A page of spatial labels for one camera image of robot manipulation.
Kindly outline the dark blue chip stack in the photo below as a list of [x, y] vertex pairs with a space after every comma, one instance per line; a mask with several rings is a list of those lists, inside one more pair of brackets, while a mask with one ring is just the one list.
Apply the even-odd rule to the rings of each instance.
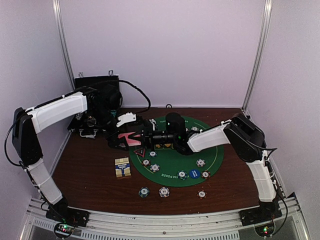
[[139, 192], [138, 192], [138, 195], [141, 197], [141, 198], [145, 198], [147, 197], [148, 195], [150, 194], [150, 190], [148, 187], [142, 187]]

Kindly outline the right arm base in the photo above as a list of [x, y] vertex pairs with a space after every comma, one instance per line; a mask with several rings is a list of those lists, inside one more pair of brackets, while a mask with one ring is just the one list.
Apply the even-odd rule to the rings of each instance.
[[271, 237], [274, 234], [276, 230], [274, 220], [282, 215], [280, 209], [271, 211], [261, 206], [239, 212], [242, 226], [254, 226], [255, 233], [263, 238]]

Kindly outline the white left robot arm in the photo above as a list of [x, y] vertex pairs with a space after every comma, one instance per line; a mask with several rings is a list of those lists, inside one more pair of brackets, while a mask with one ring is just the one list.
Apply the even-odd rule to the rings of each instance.
[[105, 130], [107, 140], [119, 148], [128, 146], [126, 138], [119, 138], [119, 128], [124, 124], [137, 120], [137, 115], [127, 112], [114, 117], [107, 108], [107, 94], [93, 87], [81, 87], [48, 102], [27, 109], [17, 108], [14, 112], [14, 122], [10, 132], [12, 144], [20, 158], [20, 166], [29, 173], [31, 179], [44, 199], [53, 205], [52, 213], [61, 222], [72, 218], [72, 211], [62, 202], [63, 194], [49, 174], [43, 160], [43, 152], [38, 134], [47, 127], [68, 117], [92, 113], [93, 118]]

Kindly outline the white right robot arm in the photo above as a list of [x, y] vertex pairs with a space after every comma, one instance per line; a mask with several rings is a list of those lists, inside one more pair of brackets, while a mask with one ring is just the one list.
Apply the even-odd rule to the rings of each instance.
[[275, 149], [267, 148], [263, 131], [242, 113], [205, 130], [187, 130], [185, 119], [171, 112], [165, 116], [163, 131], [156, 130], [151, 121], [145, 122], [139, 141], [149, 149], [155, 145], [172, 144], [174, 150], [182, 155], [230, 144], [237, 156], [249, 166], [255, 181], [259, 197], [258, 219], [266, 221], [278, 209], [273, 170], [267, 163]]

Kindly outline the pink playing card deck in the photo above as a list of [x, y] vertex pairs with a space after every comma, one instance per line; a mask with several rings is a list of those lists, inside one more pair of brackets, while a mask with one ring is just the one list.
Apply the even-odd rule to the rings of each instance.
[[133, 134], [133, 132], [120, 133], [118, 138], [124, 137], [129, 147], [140, 146], [141, 141], [129, 138], [131, 134]]

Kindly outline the brown chip stack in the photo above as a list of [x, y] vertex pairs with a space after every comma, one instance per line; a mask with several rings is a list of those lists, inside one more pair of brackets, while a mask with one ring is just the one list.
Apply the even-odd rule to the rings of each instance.
[[204, 191], [204, 190], [199, 190], [197, 192], [197, 196], [200, 198], [200, 199], [204, 199], [206, 196], [207, 196], [207, 193]]

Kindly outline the red triangular dealer marker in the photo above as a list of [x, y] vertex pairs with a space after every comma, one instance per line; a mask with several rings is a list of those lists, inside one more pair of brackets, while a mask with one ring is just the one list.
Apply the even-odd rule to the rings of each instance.
[[145, 157], [145, 154], [146, 154], [146, 149], [145, 148], [138, 148], [138, 149], [135, 149], [134, 151], [133, 151], [133, 153], [135, 154], [135, 155], [137, 155], [137, 156], [139, 156], [139, 157], [142, 157], [142, 158], [144, 158]]

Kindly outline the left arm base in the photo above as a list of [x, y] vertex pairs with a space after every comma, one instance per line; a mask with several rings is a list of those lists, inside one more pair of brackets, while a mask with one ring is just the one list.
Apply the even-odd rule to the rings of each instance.
[[67, 216], [62, 216], [56, 213], [53, 209], [46, 212], [45, 217], [54, 220], [53, 233], [59, 239], [69, 238], [77, 227], [86, 227], [89, 221], [90, 213], [85, 210], [77, 210], [75, 208], [68, 208]]

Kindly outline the blue round button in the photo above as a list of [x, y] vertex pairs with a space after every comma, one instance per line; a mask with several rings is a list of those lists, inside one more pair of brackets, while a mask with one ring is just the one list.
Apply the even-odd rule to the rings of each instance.
[[201, 173], [198, 169], [191, 169], [189, 171], [189, 177], [192, 179], [198, 179], [201, 176]]

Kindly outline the blue white chip stack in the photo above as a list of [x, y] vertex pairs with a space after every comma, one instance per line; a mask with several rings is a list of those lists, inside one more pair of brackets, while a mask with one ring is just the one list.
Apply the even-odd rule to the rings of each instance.
[[161, 198], [167, 198], [170, 196], [170, 190], [168, 187], [161, 187], [158, 191], [158, 194]]

